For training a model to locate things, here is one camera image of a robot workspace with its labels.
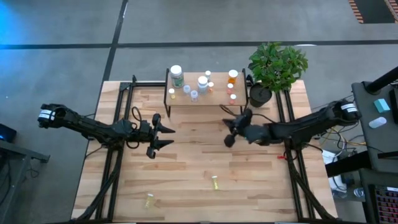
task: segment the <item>small glass vial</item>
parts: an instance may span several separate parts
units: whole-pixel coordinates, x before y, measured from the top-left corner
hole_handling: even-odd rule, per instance
[[[213,82],[209,82],[208,86],[209,86],[208,87],[209,93],[212,93],[213,92],[214,83]]]
[[[191,87],[189,85],[185,85],[183,87],[184,93],[187,94],[189,96],[189,94],[191,93]]]
[[[236,71],[236,70],[230,70],[230,71],[228,72],[228,76],[229,76],[229,78],[228,78],[228,83],[235,84],[235,82],[236,82],[236,77],[238,77],[238,71]]]
[[[211,71],[206,71],[205,75],[206,75],[207,81],[210,82]]]
[[[206,94],[207,93],[207,87],[208,87],[208,83],[207,83],[207,78],[206,77],[199,77],[198,78],[198,92],[199,94]]]
[[[151,208],[153,206],[154,202],[155,202],[154,195],[153,194],[148,194],[147,195],[147,200],[145,202],[145,208],[146,209]]]
[[[235,100],[236,100],[236,95],[235,94],[231,94],[231,99],[230,99],[229,103],[231,105],[234,105],[235,104]]]
[[[173,88],[169,89],[170,98],[171,98],[172,100],[174,100],[174,99],[175,99],[174,92],[175,92],[175,91],[174,91],[174,89],[173,89]]]
[[[234,85],[233,85],[232,83],[229,83],[229,84],[226,86],[226,92],[227,92],[227,94],[231,95],[232,92],[233,92],[233,88],[234,88]]]
[[[172,77],[172,83],[175,88],[181,88],[184,86],[184,74],[182,68],[179,65],[173,65],[170,68],[170,74]]]
[[[217,176],[213,176],[213,177],[211,177],[211,179],[213,181],[213,188],[215,190],[218,190]]]
[[[196,90],[192,90],[191,92],[191,101],[194,103],[198,101],[198,92]]]

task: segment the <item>gray floor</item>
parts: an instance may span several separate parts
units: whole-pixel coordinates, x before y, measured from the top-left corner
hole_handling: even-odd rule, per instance
[[[5,0],[0,44],[110,43],[121,0]],[[359,24],[347,0],[130,0],[120,43],[267,40],[388,40],[395,24]],[[350,94],[350,84],[397,66],[398,45],[301,47],[312,107]],[[110,80],[163,80],[165,69],[225,71],[247,67],[254,47],[118,49]],[[39,129],[42,103],[94,112],[109,49],[0,50],[0,123],[16,143],[51,154],[36,179],[25,181],[13,223],[70,218],[87,141],[66,129]],[[360,134],[360,128],[346,133]],[[333,143],[327,144],[333,149]],[[344,220],[364,221],[361,205],[339,201]]]

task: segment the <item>sticker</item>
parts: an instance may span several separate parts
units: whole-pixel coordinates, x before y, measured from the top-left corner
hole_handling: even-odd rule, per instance
[[[347,105],[341,106],[341,109],[342,109],[342,110],[345,110],[345,109],[347,109],[347,108],[356,108],[356,107],[355,107],[355,105],[354,105],[353,103],[349,103],[349,104],[347,104]]]
[[[39,114],[39,117],[40,118],[46,118],[46,119],[50,119],[50,115],[49,114]]]
[[[43,114],[50,114],[52,111],[50,111],[50,110],[42,110],[40,113],[43,113]]]
[[[47,118],[47,119],[50,119],[50,115],[48,115],[48,114],[39,114],[39,117],[40,117],[40,118]]]
[[[398,188],[395,187],[387,187],[387,190],[398,192]]]
[[[347,112],[357,112],[358,110],[356,108],[348,108]]]

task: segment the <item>yellow vial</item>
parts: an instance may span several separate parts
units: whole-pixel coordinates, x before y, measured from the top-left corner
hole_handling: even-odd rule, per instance
[[[213,179],[213,188],[218,190],[217,176],[213,176],[211,179]]]
[[[148,194],[147,195],[147,201],[145,202],[145,208],[151,208],[154,205],[155,198],[153,194]]]

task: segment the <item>wooden tabletop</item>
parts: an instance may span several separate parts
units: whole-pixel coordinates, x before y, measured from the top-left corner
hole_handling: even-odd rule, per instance
[[[98,121],[111,124],[119,83],[104,82],[96,111]],[[296,118],[311,112],[303,81],[293,84],[290,95]],[[215,106],[176,107],[173,116],[167,118],[163,99],[164,88],[134,89],[132,105],[140,109],[143,119],[151,120],[154,113],[160,113],[162,123],[176,130],[174,134],[161,134],[160,138],[175,142],[162,148],[154,160],[146,156],[147,144],[135,150],[125,147],[115,222],[297,221],[287,163],[277,158],[283,154],[283,144],[263,147],[236,138],[235,145],[227,148],[223,139],[228,129],[221,119],[230,118],[230,115]],[[253,110],[279,120],[274,96],[262,108]],[[266,122],[259,116],[252,120],[255,124]],[[91,142],[88,152],[99,146]],[[303,157],[311,190],[336,217],[320,151],[306,148]],[[105,158],[106,150],[101,149],[86,159],[73,218],[82,214],[98,193]],[[213,190],[213,175],[218,176],[219,190]],[[301,190],[300,193],[303,212],[308,216]],[[144,208],[147,194],[155,198],[149,209]]]
[[[191,87],[191,91],[198,90],[198,78],[200,76],[205,76],[205,72],[184,72],[185,85],[189,85]],[[166,104],[167,106],[229,105],[231,95],[226,92],[228,78],[228,72],[212,72],[210,81],[214,83],[213,92],[205,95],[199,94],[198,101],[192,102],[191,96],[187,96],[182,88],[173,87],[171,75],[169,75],[167,79],[167,88],[174,88],[175,98],[171,99],[170,93],[167,91]],[[239,72],[233,88],[233,94],[236,95],[235,106],[244,106],[246,104],[245,81],[243,73]]]

